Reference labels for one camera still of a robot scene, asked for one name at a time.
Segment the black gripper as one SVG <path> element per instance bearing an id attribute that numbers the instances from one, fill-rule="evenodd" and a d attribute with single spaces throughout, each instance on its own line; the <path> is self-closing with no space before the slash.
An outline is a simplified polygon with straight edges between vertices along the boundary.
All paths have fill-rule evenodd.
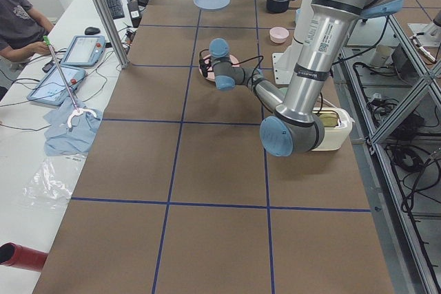
<path id="1" fill-rule="evenodd" d="M 208 49 L 201 50 L 198 55 L 198 68 L 204 78 L 209 76 L 212 70 L 211 55 Z"/>

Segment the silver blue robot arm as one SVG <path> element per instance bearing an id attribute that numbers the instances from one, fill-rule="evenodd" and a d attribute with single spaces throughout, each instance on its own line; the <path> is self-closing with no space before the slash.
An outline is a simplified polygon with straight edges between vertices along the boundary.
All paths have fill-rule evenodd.
<path id="1" fill-rule="evenodd" d="M 314 113 L 329 72 L 351 24 L 358 19 L 385 17 L 398 12 L 404 0 L 311 0 L 314 13 L 286 93 L 258 70 L 235 67 L 229 45 L 217 38 L 209 45 L 218 90 L 248 87 L 272 113 L 260 124 L 260 140 L 273 156 L 290 156 L 317 148 L 325 128 Z"/>

